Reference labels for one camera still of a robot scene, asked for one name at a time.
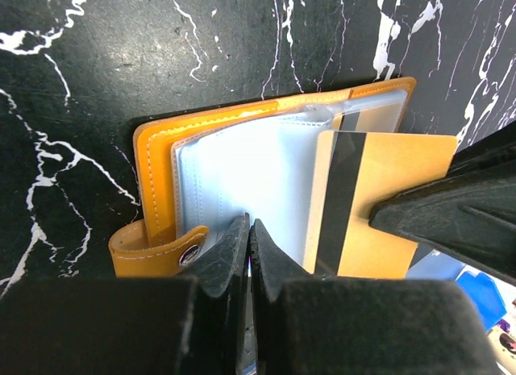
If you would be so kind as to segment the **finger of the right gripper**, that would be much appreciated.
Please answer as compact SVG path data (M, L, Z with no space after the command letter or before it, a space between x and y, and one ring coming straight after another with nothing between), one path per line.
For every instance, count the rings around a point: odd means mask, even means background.
M446 177L377 203L369 224L514 284L514 123L455 154Z

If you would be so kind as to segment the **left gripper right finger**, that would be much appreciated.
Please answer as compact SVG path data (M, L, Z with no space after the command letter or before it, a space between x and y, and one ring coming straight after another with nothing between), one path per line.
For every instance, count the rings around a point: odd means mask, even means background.
M260 374L497 374L464 292L449 281L316 277L249 233Z

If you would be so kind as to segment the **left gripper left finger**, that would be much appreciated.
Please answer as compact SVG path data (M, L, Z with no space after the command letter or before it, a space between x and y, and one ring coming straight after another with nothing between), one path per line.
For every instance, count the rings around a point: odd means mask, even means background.
M4 374L239 374L247 215L175 277L24 280L1 301Z

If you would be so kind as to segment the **gold card with magnetic stripe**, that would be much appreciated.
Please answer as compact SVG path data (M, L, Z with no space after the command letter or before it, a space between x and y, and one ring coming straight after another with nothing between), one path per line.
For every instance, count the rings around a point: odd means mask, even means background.
M371 209L444 177L453 135L325 131L318 136L303 268L316 275L402 279L417 244L369 226Z

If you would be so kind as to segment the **orange leather card holder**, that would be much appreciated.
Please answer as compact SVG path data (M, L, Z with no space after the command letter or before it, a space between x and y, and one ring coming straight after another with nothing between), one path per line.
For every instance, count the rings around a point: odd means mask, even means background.
M319 135L396 131L415 85L402 77L140 125L133 145L144 216L111 236L115 274L179 273L243 214L302 262Z

